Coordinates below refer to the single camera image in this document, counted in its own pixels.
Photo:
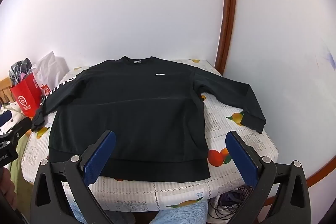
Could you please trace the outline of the person's left hand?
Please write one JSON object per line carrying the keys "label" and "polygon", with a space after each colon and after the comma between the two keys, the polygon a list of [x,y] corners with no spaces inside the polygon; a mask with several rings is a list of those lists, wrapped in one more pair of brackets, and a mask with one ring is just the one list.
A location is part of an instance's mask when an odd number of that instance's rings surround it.
{"label": "person's left hand", "polygon": [[11,181],[11,174],[7,168],[1,168],[1,192],[5,196],[6,201],[11,205],[13,210],[17,209],[17,194],[15,192],[15,185]]}

